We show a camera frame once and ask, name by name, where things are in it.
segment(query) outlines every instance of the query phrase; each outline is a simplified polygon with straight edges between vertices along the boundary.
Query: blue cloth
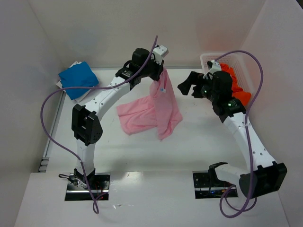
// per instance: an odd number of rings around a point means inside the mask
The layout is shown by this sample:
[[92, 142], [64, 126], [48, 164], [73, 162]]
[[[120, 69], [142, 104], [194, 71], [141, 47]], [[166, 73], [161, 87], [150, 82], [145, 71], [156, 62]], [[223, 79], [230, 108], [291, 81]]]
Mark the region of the blue cloth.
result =
[[[61, 78], [62, 87], [94, 87], [99, 83], [96, 75], [86, 62], [60, 72], [59, 77]], [[68, 89], [66, 93], [73, 100], [87, 91], [88, 89]]]

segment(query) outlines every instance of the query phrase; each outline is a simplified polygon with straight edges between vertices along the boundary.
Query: cloth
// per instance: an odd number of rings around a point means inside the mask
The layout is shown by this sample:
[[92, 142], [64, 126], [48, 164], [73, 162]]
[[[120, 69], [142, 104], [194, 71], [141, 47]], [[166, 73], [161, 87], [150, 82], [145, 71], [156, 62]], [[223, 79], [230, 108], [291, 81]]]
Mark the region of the cloth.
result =
[[150, 86], [150, 95], [117, 107], [122, 129], [135, 134], [154, 127], [160, 140], [171, 135], [183, 119], [166, 69]]
[[[75, 64], [59, 73], [62, 87], [94, 87], [99, 81], [86, 62]], [[89, 89], [68, 89], [66, 93], [71, 100], [79, 98]]]
[[220, 63], [221, 70], [228, 72], [232, 77], [232, 96], [239, 99], [243, 105], [247, 105], [250, 101], [251, 93], [245, 92], [241, 87], [238, 86], [237, 77], [233, 71], [233, 68], [227, 64]]

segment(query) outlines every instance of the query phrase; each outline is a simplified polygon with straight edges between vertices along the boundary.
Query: white table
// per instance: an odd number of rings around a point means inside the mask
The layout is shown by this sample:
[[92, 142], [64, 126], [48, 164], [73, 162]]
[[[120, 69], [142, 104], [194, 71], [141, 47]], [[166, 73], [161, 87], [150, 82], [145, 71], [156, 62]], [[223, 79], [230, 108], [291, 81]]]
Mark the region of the white table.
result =
[[[190, 71], [169, 70], [173, 87], [183, 82]], [[116, 70], [94, 72], [107, 85]], [[151, 82], [143, 79], [115, 106], [148, 95]], [[98, 93], [91, 92], [83, 103]], [[207, 170], [210, 164], [220, 161], [245, 168], [245, 161], [208, 100], [182, 96], [177, 89], [175, 94], [184, 119], [163, 141], [158, 140], [155, 128], [126, 135], [115, 106], [102, 119], [104, 132], [96, 144], [95, 167], [97, 172], [110, 173], [111, 181], [109, 201], [98, 203], [99, 215], [93, 213], [91, 201], [64, 201], [66, 181], [57, 175], [72, 172], [76, 158], [50, 144], [47, 171], [31, 174], [15, 226], [288, 226], [277, 192], [259, 197], [253, 210], [233, 219], [222, 216], [219, 199], [195, 199], [192, 171]], [[66, 96], [53, 133], [58, 142], [72, 150], [76, 150], [71, 131], [74, 105]], [[238, 198], [230, 201], [238, 207], [242, 204]]]

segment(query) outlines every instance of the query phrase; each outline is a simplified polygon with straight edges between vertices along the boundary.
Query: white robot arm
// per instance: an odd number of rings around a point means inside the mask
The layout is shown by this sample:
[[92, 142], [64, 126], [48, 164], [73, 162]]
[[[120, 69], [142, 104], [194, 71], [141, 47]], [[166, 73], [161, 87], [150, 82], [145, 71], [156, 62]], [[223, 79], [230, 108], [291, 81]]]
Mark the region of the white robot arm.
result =
[[[77, 155], [81, 158], [88, 180], [92, 181], [95, 174], [94, 153], [95, 144], [101, 138], [103, 130], [100, 121], [110, 107], [122, 96], [126, 95], [144, 77], [159, 80], [163, 71], [164, 57], [168, 54], [165, 46], [156, 46], [151, 58], [143, 70], [133, 79], [125, 82], [136, 73], [145, 62], [149, 51], [138, 48], [134, 51], [132, 60], [125, 63], [124, 67], [116, 73], [116, 77], [108, 85], [111, 89], [102, 91], [93, 100], [85, 105], [75, 105], [72, 110], [72, 126], [77, 139]], [[83, 183], [84, 172], [80, 161], [77, 161], [74, 175]]]
[[[287, 173], [284, 163], [277, 164], [268, 153], [259, 137], [255, 133], [249, 119], [245, 125], [246, 109], [239, 99], [232, 97], [232, 79], [228, 72], [221, 71], [220, 64], [216, 61], [208, 62], [209, 71], [204, 75], [191, 72], [189, 77], [178, 85], [183, 95], [187, 95], [192, 85], [195, 98], [207, 98], [213, 104], [214, 112], [221, 122], [229, 129], [235, 138], [245, 158], [247, 169], [239, 169], [226, 162], [210, 166], [208, 173], [214, 185], [219, 181], [234, 184], [238, 196], [248, 196], [250, 187], [250, 174], [253, 174], [251, 198], [277, 191]], [[250, 170], [250, 153], [246, 128], [249, 130], [252, 146], [253, 173]]]

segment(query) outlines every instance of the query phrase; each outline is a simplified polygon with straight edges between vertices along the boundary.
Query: plastic basket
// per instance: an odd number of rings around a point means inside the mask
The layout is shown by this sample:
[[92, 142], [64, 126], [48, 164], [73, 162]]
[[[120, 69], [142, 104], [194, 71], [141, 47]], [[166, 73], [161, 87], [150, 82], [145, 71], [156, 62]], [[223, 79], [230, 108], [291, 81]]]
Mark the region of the plastic basket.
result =
[[[214, 53], [203, 53], [200, 56], [201, 65], [203, 72], [208, 71], [207, 62], [220, 57], [224, 52], [214, 52]], [[250, 75], [245, 66], [244, 60], [240, 53], [232, 53], [218, 60], [219, 63], [225, 63], [229, 67], [233, 68], [235, 75], [237, 77], [238, 86], [243, 88], [244, 91], [254, 94], [254, 89], [250, 79]]]

